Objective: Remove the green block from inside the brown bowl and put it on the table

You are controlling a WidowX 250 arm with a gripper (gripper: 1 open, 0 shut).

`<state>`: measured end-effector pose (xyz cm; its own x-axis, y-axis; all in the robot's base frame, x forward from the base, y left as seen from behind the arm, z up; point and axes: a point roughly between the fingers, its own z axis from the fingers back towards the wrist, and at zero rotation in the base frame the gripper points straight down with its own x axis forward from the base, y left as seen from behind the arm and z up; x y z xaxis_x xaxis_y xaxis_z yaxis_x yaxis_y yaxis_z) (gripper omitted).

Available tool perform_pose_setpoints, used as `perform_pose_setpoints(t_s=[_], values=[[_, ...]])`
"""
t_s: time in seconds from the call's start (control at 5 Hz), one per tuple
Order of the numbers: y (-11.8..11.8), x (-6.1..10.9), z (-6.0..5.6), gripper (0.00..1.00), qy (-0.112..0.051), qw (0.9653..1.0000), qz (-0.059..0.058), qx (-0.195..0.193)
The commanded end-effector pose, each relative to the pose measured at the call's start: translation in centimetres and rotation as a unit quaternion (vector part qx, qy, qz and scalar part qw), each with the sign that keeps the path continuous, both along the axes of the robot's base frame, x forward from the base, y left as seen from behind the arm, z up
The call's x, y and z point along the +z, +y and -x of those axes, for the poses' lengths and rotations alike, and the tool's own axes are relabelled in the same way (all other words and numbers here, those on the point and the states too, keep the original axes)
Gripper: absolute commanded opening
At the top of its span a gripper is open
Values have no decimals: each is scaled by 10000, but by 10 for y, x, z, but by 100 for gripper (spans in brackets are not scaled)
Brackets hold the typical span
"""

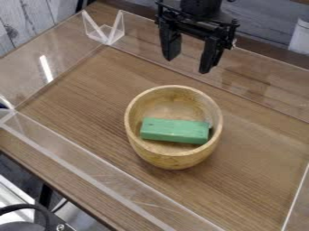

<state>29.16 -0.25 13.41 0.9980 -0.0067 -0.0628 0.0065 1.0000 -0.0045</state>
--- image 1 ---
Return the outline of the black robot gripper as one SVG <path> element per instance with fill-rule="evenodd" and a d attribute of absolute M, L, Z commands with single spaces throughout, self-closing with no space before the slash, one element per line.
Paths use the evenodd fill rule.
<path fill-rule="evenodd" d="M 155 24 L 163 56 L 174 60 L 180 52 L 182 34 L 205 41 L 199 72 L 209 73 L 223 49 L 231 49 L 239 21 L 221 11 L 223 0 L 155 0 Z"/>

